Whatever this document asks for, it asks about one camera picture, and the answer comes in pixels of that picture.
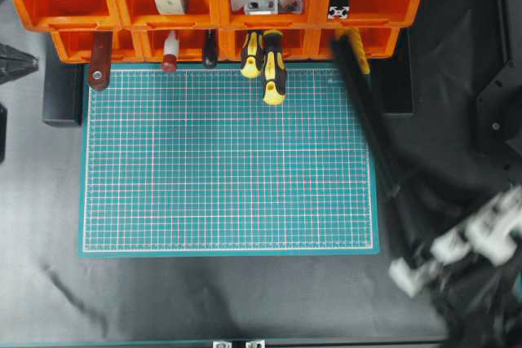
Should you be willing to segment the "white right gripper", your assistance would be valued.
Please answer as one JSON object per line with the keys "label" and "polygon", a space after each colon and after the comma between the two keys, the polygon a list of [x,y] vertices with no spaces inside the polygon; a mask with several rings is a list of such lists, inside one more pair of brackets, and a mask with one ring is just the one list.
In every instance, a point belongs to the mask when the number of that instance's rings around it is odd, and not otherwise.
{"label": "white right gripper", "polygon": [[521,188],[513,187],[436,237],[427,260],[419,267],[412,268],[403,258],[397,258],[391,262],[388,274],[399,289],[415,297],[468,256],[481,256],[495,267],[506,264],[519,247],[517,237],[521,237]]}

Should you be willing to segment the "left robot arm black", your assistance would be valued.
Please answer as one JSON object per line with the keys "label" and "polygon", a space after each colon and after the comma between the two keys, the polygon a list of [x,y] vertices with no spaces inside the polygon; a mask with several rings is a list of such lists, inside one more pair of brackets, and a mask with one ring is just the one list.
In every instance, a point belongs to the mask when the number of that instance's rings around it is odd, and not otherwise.
{"label": "left robot arm black", "polygon": [[[15,81],[38,71],[38,59],[12,46],[1,44],[1,84]],[[7,109],[1,104],[1,162],[5,159]]]}

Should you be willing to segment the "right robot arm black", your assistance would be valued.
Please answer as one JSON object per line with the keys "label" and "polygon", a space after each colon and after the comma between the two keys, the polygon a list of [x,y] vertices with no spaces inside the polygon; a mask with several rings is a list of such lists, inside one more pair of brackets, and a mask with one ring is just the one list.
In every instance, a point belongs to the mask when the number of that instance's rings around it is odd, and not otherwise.
{"label": "right robot arm black", "polygon": [[447,231],[402,190],[395,198],[405,245],[388,274],[408,297],[427,292],[445,320],[444,347],[519,347],[521,187],[499,192]]}

